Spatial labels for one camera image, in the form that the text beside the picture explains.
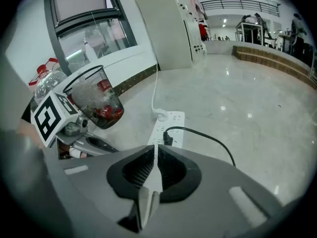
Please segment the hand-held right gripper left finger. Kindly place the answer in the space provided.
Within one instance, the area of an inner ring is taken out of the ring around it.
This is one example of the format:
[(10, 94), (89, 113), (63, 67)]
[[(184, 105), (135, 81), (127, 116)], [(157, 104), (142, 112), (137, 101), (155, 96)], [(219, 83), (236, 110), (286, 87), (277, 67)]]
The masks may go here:
[(70, 220), (68, 238), (156, 238), (154, 222), (139, 232), (124, 223), (138, 217), (139, 190), (122, 175), (123, 167), (154, 146), (141, 146), (87, 159), (58, 160), (55, 147), (45, 149), (45, 163), (55, 193)]

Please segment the red bag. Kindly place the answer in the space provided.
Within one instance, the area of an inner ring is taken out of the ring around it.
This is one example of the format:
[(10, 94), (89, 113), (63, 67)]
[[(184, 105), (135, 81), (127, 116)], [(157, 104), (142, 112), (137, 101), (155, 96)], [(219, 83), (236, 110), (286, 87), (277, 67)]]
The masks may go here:
[(209, 38), (209, 35), (207, 33), (207, 30), (206, 28), (204, 27), (203, 24), (198, 24), (199, 26), (199, 31), (200, 31), (200, 36), (201, 36), (201, 40), (204, 42), (204, 41), (209, 41), (210, 38)]

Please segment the black balcony railing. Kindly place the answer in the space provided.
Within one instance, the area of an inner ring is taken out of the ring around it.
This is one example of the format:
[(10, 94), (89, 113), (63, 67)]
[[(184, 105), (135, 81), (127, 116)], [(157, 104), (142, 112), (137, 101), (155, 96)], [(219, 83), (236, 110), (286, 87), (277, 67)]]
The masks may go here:
[(255, 0), (208, 0), (201, 2), (201, 5), (204, 10), (247, 9), (280, 17), (279, 4), (272, 5)]

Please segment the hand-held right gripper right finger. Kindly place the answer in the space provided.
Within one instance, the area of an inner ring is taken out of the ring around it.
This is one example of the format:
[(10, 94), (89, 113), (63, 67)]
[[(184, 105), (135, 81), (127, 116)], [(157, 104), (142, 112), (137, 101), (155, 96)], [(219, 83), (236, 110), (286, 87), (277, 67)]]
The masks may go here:
[(158, 167), (163, 192), (145, 237), (262, 237), (283, 209), (269, 190), (228, 162), (160, 145)]

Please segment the black mesh trash bin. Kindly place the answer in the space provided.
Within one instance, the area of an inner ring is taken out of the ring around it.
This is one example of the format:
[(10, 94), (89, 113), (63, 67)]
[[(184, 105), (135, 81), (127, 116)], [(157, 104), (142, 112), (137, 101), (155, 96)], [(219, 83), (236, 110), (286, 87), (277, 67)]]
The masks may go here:
[(94, 66), (80, 73), (65, 86), (63, 93), (101, 129), (113, 126), (124, 114), (124, 107), (103, 65)]

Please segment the white tall cabinet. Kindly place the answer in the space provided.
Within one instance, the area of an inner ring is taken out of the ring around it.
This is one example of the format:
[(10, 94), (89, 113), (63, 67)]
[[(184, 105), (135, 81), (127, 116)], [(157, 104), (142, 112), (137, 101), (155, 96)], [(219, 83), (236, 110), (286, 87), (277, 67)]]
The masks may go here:
[(193, 68), (203, 57), (192, 0), (135, 0), (161, 70)]

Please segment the white table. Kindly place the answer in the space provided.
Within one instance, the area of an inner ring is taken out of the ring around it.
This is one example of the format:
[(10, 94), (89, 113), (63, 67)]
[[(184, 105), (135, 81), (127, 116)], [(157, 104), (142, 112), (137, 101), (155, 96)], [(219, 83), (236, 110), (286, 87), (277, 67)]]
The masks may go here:
[(251, 32), (252, 43), (254, 43), (253, 31), (258, 30), (258, 40), (261, 42), (261, 45), (264, 45), (264, 32), (263, 27), (257, 23), (248, 23), (248, 22), (239, 22), (236, 25), (235, 39), (237, 42), (245, 42), (245, 32)]

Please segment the black window frame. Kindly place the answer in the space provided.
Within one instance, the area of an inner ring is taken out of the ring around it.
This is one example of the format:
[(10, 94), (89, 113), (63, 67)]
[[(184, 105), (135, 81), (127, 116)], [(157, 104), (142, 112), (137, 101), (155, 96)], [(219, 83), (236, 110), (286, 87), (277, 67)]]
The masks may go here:
[(53, 51), (66, 75), (137, 45), (119, 0), (44, 0), (44, 11)]

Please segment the brown wooden steps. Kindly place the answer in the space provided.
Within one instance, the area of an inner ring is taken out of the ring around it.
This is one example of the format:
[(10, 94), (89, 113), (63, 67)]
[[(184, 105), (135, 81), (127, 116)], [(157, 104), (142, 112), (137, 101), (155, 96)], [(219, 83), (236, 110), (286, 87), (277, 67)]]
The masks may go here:
[(239, 60), (265, 65), (284, 72), (317, 90), (317, 83), (309, 78), (308, 71), (286, 58), (270, 52), (241, 46), (233, 46), (232, 54)]

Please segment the white power strip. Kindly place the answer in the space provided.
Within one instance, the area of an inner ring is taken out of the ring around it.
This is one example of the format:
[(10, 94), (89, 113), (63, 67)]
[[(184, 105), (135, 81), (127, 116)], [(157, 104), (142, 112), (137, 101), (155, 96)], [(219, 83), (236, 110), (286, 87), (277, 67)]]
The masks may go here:
[[(159, 121), (156, 120), (151, 136), (148, 140), (148, 145), (164, 144), (163, 133), (166, 129), (174, 126), (184, 127), (185, 125), (185, 113), (180, 111), (169, 111), (168, 120)], [(171, 129), (168, 131), (168, 135), (173, 138), (173, 147), (182, 148), (184, 131), (180, 129)]]

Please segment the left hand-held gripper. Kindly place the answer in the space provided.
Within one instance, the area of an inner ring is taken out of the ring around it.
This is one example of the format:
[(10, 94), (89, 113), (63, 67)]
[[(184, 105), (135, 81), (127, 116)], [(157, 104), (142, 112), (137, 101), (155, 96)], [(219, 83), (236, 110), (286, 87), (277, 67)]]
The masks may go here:
[(64, 144), (72, 144), (75, 149), (91, 156), (119, 152), (99, 137), (80, 137), (88, 129), (88, 119), (65, 95), (53, 90), (38, 105), (31, 121), (45, 147), (50, 147), (58, 135)]

